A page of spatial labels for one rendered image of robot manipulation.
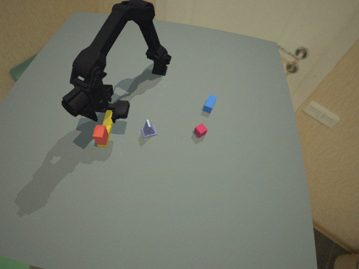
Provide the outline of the red cube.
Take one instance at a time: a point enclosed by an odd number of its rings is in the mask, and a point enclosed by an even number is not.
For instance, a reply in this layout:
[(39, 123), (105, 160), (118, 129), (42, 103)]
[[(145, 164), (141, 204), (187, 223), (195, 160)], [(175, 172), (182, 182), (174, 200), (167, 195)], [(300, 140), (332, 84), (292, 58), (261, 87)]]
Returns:
[(194, 132), (198, 136), (198, 138), (200, 138), (207, 133), (207, 130), (208, 129), (203, 124), (200, 124), (197, 127), (195, 127)]

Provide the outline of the yellow bar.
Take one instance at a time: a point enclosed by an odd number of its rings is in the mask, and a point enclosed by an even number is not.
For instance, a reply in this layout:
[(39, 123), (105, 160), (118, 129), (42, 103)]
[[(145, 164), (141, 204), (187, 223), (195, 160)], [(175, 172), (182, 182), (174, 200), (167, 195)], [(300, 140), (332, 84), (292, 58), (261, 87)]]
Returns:
[(93, 139), (99, 147), (107, 147), (111, 134), (113, 121), (112, 110), (107, 110), (103, 125), (96, 125), (93, 133)]

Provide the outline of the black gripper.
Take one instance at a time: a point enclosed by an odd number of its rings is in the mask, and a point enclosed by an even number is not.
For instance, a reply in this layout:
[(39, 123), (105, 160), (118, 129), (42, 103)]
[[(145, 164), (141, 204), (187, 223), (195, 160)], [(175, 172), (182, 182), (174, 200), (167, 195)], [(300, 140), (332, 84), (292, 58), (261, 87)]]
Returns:
[(97, 122), (98, 117), (95, 112), (105, 113), (107, 110), (112, 110), (112, 121), (115, 123), (117, 119), (127, 118), (128, 110), (130, 107), (129, 101), (117, 100), (115, 103), (109, 103), (109, 100), (106, 96), (107, 89), (105, 89), (105, 94), (99, 98), (92, 100), (92, 102), (79, 114), (82, 117), (85, 116), (93, 121)]

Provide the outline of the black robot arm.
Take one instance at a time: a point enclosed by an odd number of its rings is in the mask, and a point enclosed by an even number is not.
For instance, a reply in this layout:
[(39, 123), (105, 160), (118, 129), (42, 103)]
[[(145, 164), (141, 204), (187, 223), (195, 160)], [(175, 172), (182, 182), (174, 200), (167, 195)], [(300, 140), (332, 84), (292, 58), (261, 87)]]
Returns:
[[(102, 79), (107, 75), (103, 71), (107, 63), (106, 56), (127, 21), (132, 20), (139, 25), (148, 46), (145, 54), (154, 61), (152, 74), (165, 76), (171, 56), (160, 45), (153, 24), (154, 16), (154, 5), (143, 0), (122, 1), (112, 7), (93, 42), (82, 50), (73, 62), (70, 83), (75, 88), (62, 98), (62, 106), (67, 112), (77, 117), (92, 100), (101, 98), (105, 89), (111, 103), (113, 85), (103, 84)], [(84, 78), (84, 81), (79, 79), (79, 76)]]

